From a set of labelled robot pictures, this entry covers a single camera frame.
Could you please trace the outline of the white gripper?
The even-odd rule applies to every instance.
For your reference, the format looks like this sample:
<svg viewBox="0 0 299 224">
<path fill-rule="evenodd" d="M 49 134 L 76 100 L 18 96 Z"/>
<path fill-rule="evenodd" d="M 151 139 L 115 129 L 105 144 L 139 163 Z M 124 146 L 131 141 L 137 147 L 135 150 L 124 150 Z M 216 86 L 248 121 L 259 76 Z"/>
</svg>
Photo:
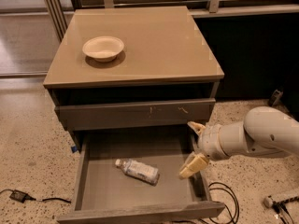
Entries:
<svg viewBox="0 0 299 224">
<path fill-rule="evenodd" d="M 201 123 L 189 121 L 187 125 L 199 136 L 198 147 L 201 153 L 192 152 L 179 169 L 179 178 L 186 179 L 207 168 L 209 160 L 228 160 L 230 156 L 221 145 L 220 124 L 205 126 Z"/>
</svg>

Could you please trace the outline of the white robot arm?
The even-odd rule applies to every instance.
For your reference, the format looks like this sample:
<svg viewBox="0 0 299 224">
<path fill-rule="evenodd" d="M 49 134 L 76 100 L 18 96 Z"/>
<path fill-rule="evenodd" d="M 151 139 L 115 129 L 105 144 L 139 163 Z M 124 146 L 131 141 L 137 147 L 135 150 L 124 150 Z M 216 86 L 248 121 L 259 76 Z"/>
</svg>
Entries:
<svg viewBox="0 0 299 224">
<path fill-rule="evenodd" d="M 242 121 L 229 125 L 204 126 L 189 121 L 188 126 L 198 140 L 179 170 L 180 179 L 204 170 L 210 161 L 228 160 L 235 155 L 257 158 L 299 155 L 299 122 L 273 107 L 255 107 Z"/>
</svg>

